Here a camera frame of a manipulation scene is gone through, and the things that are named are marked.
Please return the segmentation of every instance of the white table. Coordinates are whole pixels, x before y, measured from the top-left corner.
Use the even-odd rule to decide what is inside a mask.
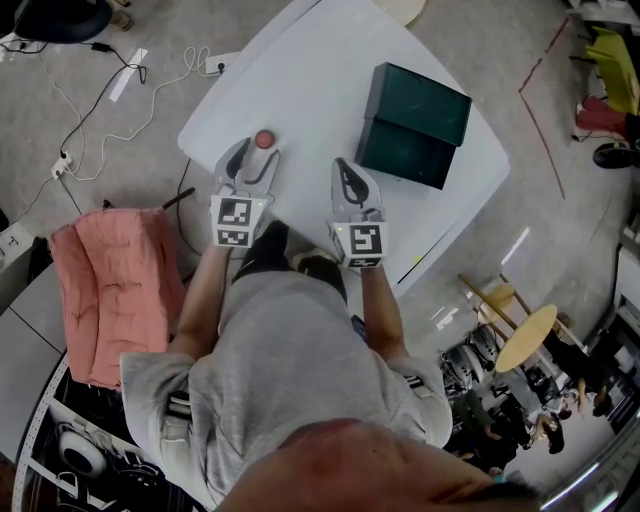
[[[352,159],[363,127],[373,70],[392,62],[461,91],[446,69],[369,0],[295,0],[242,51],[180,134],[182,150],[214,170],[222,154],[262,128],[278,137],[282,161],[272,213],[334,252],[331,163]],[[472,107],[444,190],[372,171],[390,227],[385,260],[401,295],[455,240],[509,173],[507,155]],[[353,311],[359,279],[347,272]]]

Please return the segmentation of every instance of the white tape on floor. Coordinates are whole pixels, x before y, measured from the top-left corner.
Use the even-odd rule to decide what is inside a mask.
[[[129,61],[129,65],[135,66],[136,64],[140,64],[142,62],[142,59],[144,59],[144,56],[147,53],[148,51],[145,50],[144,48],[138,48],[138,50],[135,52],[135,54]],[[120,95],[122,94],[122,91],[124,91],[124,88],[127,86],[127,83],[129,83],[129,79],[134,73],[137,73],[137,72],[138,70],[136,68],[127,68],[120,74],[120,78],[116,82],[116,85],[114,85],[113,90],[109,95],[109,99],[111,101],[113,101],[114,103],[118,101],[118,99],[120,98]]]

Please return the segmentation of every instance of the white cable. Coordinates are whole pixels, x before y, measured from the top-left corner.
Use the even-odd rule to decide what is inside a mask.
[[[209,48],[201,48],[200,51],[198,52],[193,46],[190,46],[189,48],[187,48],[184,51],[184,63],[187,66],[187,72],[182,75],[179,78],[176,78],[174,80],[171,80],[169,82],[166,82],[162,85],[159,85],[158,87],[156,87],[153,91],[153,97],[151,100],[151,115],[149,116],[149,119],[147,120],[146,123],[144,123],[140,128],[138,128],[133,135],[129,136],[129,137],[123,137],[120,135],[115,135],[115,134],[108,134],[106,135],[103,139],[102,139],[102,159],[101,159],[101,164],[100,164],[100,168],[98,169],[98,172],[95,174],[95,176],[92,176],[91,178],[78,178],[78,176],[76,176],[75,172],[77,172],[77,169],[75,172],[70,173],[71,176],[73,176],[76,180],[78,181],[92,181],[95,180],[98,176],[100,176],[100,173],[102,172],[102,170],[104,169],[105,165],[106,165],[106,160],[105,160],[105,155],[104,155],[104,151],[105,151],[105,144],[107,142],[107,140],[111,139],[119,139],[119,140],[124,140],[124,141],[132,141],[133,139],[136,138],[136,136],[142,131],[144,130],[147,126],[149,126],[149,124],[151,124],[151,121],[153,120],[153,115],[155,112],[155,108],[156,108],[156,94],[158,93],[158,91],[160,89],[162,89],[163,87],[166,87],[167,85],[171,85],[171,84],[175,84],[176,82],[180,82],[181,80],[184,80],[185,78],[187,78],[192,72],[197,71],[198,74],[200,76],[212,76],[212,75],[206,75],[200,72],[200,69],[202,68],[202,66],[204,66],[206,64],[206,58],[204,58],[204,60],[202,60],[202,55],[204,53],[204,51],[206,50],[207,52],[207,57],[209,56]],[[190,52],[193,52],[193,58],[189,59],[188,58],[188,54]]]
[[[52,179],[53,179],[53,176],[51,176],[51,178],[47,178],[42,182],[42,185],[40,185],[40,188],[38,189],[38,193],[36,194],[36,197],[33,198],[33,200],[29,203],[29,206],[27,206],[25,210],[20,215],[18,215],[18,218],[13,222],[18,222],[22,217],[24,217],[29,212],[29,210],[31,210],[31,207],[36,203],[36,201],[40,197],[40,193],[42,192],[42,189],[44,188],[44,186],[47,183],[49,183]]]
[[[49,74],[49,69],[47,68],[47,65],[44,63],[44,60],[42,60],[42,54],[39,53],[38,57],[40,58],[40,64],[42,64],[42,67],[44,68],[44,72],[49,77],[49,80],[53,84],[53,87],[55,87],[55,89],[67,101],[67,103],[71,106],[73,111],[78,116],[78,122],[80,123],[80,137],[82,137],[82,153],[80,153],[80,158],[78,159],[78,165],[76,166],[76,170],[72,171],[72,170],[69,169],[69,170],[65,171],[68,174],[75,175],[80,170],[80,167],[82,166],[82,159],[84,158],[84,151],[85,151],[85,148],[86,148],[86,142],[85,142],[85,139],[84,139],[84,132],[82,131],[82,116],[80,115],[80,112],[78,112],[78,109],[73,105],[73,103],[71,103],[71,100],[67,97],[67,95],[62,91],[62,89],[60,89],[60,87],[58,87],[58,84],[56,83],[55,79]]]

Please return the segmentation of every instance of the people in background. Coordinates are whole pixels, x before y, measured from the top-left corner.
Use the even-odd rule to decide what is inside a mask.
[[[609,374],[596,360],[586,355],[577,345],[560,341],[557,328],[544,340],[553,362],[576,384],[578,390],[578,412],[582,412],[587,401],[586,394],[594,393],[593,415],[604,416],[611,411],[613,402],[607,392]]]
[[[516,457],[517,444],[511,437],[493,431],[496,422],[475,391],[470,390],[454,400],[452,409],[465,430],[461,458],[494,480],[501,480],[498,475],[502,475],[506,465]]]
[[[527,375],[535,375],[538,380],[535,383],[530,383]],[[561,395],[553,379],[543,376],[544,373],[539,367],[529,369],[527,374],[518,367],[501,374],[501,380],[518,401],[525,416],[537,415],[541,410],[544,410],[547,413],[556,414],[562,421],[569,419],[572,414],[569,400],[571,393]],[[543,389],[539,390],[541,386],[536,384],[541,382],[546,383],[546,386],[542,386]]]
[[[562,425],[560,424],[560,419],[555,414],[551,416],[547,416],[546,414],[538,415],[535,431],[532,436],[532,443],[545,438],[549,441],[549,453],[551,455],[560,453],[564,449]]]

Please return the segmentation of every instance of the dark green box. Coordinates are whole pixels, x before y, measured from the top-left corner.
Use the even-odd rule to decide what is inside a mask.
[[[468,96],[382,64],[373,74],[356,162],[442,190],[470,110]]]

